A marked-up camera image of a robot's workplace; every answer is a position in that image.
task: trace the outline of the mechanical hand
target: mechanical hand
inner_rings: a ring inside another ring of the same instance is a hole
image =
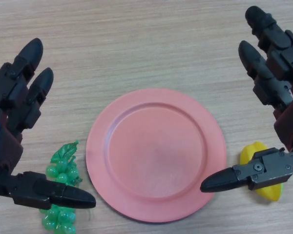
[[[23,152],[22,132],[35,125],[53,83],[53,72],[46,68],[27,88],[42,52],[42,42],[33,39],[12,64],[5,63],[0,68],[0,196],[11,197],[18,205],[45,210],[50,209],[51,204],[93,208],[96,200],[91,194],[46,180],[44,174],[11,175]]]
[[[293,33],[282,31],[270,14],[257,6],[245,14],[265,60],[248,42],[242,41],[239,56],[254,80],[253,91],[264,105],[274,108],[275,131],[288,149],[271,148],[254,154],[246,165],[234,165],[206,178],[202,192],[220,192],[248,186],[250,190],[286,182],[293,175]]]

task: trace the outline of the grape leaf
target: grape leaf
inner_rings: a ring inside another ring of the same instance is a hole
[[[62,146],[51,158],[51,163],[57,163],[60,159],[69,160],[74,153],[77,151],[78,141],[73,143],[65,144]]]

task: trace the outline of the wood grain surface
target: wood grain surface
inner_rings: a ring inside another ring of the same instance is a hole
[[[62,144],[80,140],[82,188],[97,208],[78,211],[80,234],[293,234],[293,177],[277,203],[246,188],[217,194],[195,214],[169,224],[144,224],[114,212],[97,195],[85,168],[85,142],[98,114],[129,91],[165,87],[201,102],[219,122],[228,165],[255,140],[281,147],[272,107],[252,92],[237,48],[254,46],[244,14],[258,5],[293,31],[293,0],[0,0],[0,67],[39,37],[54,85],[14,173],[43,173]],[[44,234],[41,214],[0,198],[0,234]]]

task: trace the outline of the plastic grapes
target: plastic grapes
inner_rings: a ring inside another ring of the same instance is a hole
[[[51,158],[51,164],[46,168],[46,175],[56,182],[70,186],[79,186],[82,179],[79,177],[77,165],[74,162],[78,141],[62,146]],[[44,228],[54,231],[54,234],[75,234],[75,209],[52,205],[50,210],[40,210],[45,214],[42,219]]]

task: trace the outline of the red plate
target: red plate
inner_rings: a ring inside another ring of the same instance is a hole
[[[99,115],[86,163],[94,187],[115,210],[140,221],[169,222],[212,198],[200,185],[225,168],[226,144],[196,100],[173,90],[138,90]]]

